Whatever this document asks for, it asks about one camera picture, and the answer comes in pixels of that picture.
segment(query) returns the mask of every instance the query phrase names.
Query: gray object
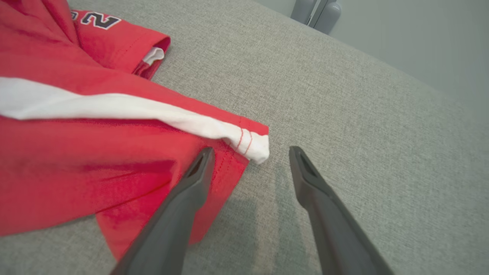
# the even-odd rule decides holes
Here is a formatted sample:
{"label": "gray object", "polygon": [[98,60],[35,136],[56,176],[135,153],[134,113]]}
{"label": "gray object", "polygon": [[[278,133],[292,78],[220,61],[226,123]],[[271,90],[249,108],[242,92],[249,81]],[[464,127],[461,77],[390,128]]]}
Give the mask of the gray object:
{"label": "gray object", "polygon": [[204,148],[111,275],[180,275],[195,213],[207,200],[215,153]]}
{"label": "gray object", "polygon": [[[397,275],[489,270],[489,125],[411,76],[258,3],[71,0],[172,38],[153,81],[270,127],[183,274],[321,273],[299,145]],[[94,217],[0,238],[0,274],[109,274]]]}
{"label": "gray object", "polygon": [[341,6],[336,0],[320,0],[316,10],[315,5],[316,1],[297,0],[290,18],[329,34],[341,15]]}
{"label": "gray object", "polygon": [[341,15],[341,7],[336,0],[321,0],[309,26],[329,34]]}
{"label": "gray object", "polygon": [[317,0],[296,0],[290,18],[307,24]]}

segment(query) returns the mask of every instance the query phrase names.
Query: wall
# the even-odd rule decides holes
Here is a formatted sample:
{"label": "wall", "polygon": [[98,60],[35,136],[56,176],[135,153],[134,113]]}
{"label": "wall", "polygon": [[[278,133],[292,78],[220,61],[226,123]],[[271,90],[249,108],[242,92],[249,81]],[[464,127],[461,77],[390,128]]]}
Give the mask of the wall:
{"label": "wall", "polygon": [[[257,1],[286,16],[295,3]],[[489,115],[489,1],[337,2],[332,37]]]}

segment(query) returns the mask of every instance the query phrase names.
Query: white stripe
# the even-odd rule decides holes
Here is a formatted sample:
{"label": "white stripe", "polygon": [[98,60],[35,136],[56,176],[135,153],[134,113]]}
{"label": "white stripe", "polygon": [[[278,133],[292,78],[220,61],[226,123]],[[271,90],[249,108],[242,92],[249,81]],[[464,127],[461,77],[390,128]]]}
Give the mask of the white stripe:
{"label": "white stripe", "polygon": [[158,119],[200,137],[225,138],[237,152],[258,164],[269,156],[268,135],[261,136],[180,107],[121,93],[79,95],[30,80],[0,77],[0,115],[19,120]]}

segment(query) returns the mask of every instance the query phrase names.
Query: red jersey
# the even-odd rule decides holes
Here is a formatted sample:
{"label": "red jersey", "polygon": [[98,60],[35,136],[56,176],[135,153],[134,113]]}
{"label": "red jersey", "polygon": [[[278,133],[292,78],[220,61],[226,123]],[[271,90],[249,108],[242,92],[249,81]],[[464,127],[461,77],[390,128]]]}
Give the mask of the red jersey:
{"label": "red jersey", "polygon": [[116,258],[212,146],[203,238],[268,127],[149,79],[165,34],[63,0],[0,1],[0,235],[96,214]]}

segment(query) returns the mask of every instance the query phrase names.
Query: couch cushion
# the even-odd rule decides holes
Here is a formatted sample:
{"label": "couch cushion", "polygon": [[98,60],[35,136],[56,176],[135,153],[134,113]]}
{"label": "couch cushion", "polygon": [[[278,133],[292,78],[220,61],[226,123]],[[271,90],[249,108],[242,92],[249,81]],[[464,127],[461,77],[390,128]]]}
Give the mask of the couch cushion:
{"label": "couch cushion", "polygon": [[[184,274],[320,274],[288,147],[301,146],[397,274],[489,270],[488,125],[388,65],[251,1],[77,0],[166,33],[153,81],[270,127]],[[106,274],[93,218],[0,239],[0,273]]]}

